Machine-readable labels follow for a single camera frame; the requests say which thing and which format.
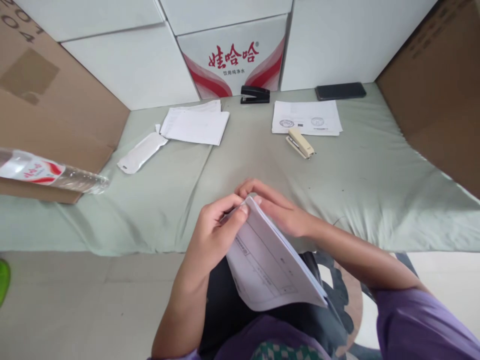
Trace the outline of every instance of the purple sleeve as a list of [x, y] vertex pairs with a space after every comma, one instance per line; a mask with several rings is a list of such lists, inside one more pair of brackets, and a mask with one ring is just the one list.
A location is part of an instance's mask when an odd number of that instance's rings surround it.
[[429, 293], [379, 291], [376, 300], [384, 360], [480, 359], [478, 339]]
[[[147, 360], [155, 360], [155, 359], [153, 357], [149, 357]], [[191, 353], [185, 356], [176, 357], [175, 359], [171, 359], [171, 360], [202, 360], [202, 358], [198, 354], [197, 349], [195, 349]]]

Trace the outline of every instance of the hand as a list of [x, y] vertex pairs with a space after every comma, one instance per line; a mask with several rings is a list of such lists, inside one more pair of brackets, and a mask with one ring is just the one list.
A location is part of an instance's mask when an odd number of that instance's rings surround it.
[[227, 221], [220, 220], [242, 202], [241, 197], [231, 194], [201, 209], [179, 270], [190, 286], [195, 287], [207, 278], [229, 251], [235, 236], [247, 221], [249, 208], [242, 205]]
[[295, 238], [307, 236], [311, 224], [321, 221], [258, 179], [248, 178], [235, 189], [235, 194], [243, 199], [250, 193], [257, 193], [253, 199], [263, 212], [272, 218], [280, 230]]

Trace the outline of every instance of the lap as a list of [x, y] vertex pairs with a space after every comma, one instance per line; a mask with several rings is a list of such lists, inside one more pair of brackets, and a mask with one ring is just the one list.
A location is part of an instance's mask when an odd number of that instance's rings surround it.
[[[317, 263], [311, 252], [300, 257], [316, 279], [322, 283]], [[208, 282], [205, 325], [199, 353], [203, 359], [213, 359], [222, 344], [241, 331], [257, 316], [267, 314], [289, 323], [316, 339], [329, 355], [347, 342], [347, 332], [333, 306], [319, 307], [299, 302], [265, 312], [251, 310], [240, 298], [227, 258], [212, 270]]]

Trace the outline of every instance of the stapler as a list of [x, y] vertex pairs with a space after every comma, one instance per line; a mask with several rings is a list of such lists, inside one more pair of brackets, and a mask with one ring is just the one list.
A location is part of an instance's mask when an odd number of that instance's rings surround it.
[[300, 130], [296, 128], [291, 128], [288, 130], [288, 136], [286, 141], [304, 158], [310, 159], [313, 154], [316, 154], [314, 148], [309, 144], [307, 139], [305, 139]]
[[270, 102], [270, 90], [263, 87], [243, 85], [240, 94], [250, 96], [242, 96], [240, 104], [268, 104]]

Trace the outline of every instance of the white cardboard box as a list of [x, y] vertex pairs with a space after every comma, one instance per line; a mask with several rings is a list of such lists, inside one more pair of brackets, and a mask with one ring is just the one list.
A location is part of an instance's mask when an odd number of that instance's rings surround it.
[[295, 1], [281, 90], [374, 82], [435, 2]]
[[292, 10], [292, 0], [161, 0], [177, 36], [245, 23]]
[[202, 99], [240, 95], [242, 85], [278, 90], [287, 15], [177, 38]]
[[132, 111], [199, 100], [168, 22], [62, 45]]
[[15, 2], [59, 43], [159, 24], [165, 18], [157, 0], [15, 0]]

